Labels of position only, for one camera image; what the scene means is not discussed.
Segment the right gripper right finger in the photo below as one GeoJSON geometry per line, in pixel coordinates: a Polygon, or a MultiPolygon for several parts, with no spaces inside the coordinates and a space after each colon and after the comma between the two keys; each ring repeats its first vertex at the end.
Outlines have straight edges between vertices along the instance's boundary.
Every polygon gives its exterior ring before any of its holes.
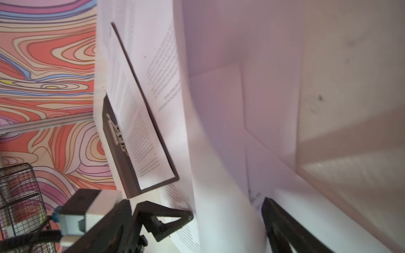
{"type": "Polygon", "coordinates": [[[264,199],[261,213],[272,252],[331,252],[273,199],[264,199]]]}

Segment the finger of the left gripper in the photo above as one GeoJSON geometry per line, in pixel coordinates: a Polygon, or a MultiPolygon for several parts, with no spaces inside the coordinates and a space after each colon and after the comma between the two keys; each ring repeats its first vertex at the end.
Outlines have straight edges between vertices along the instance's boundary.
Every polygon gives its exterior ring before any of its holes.
{"type": "Polygon", "coordinates": [[[132,242],[147,242],[141,235],[142,228],[160,242],[194,219],[189,210],[173,209],[154,202],[144,201],[136,205],[132,215],[132,242]]]}

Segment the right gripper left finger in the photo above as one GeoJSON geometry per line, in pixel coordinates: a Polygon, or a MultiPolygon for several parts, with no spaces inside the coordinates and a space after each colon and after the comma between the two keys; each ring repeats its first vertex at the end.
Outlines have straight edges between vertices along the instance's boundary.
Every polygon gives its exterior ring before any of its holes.
{"type": "Polygon", "coordinates": [[[132,209],[121,200],[106,216],[82,236],[67,253],[123,253],[129,235],[132,209]]]}

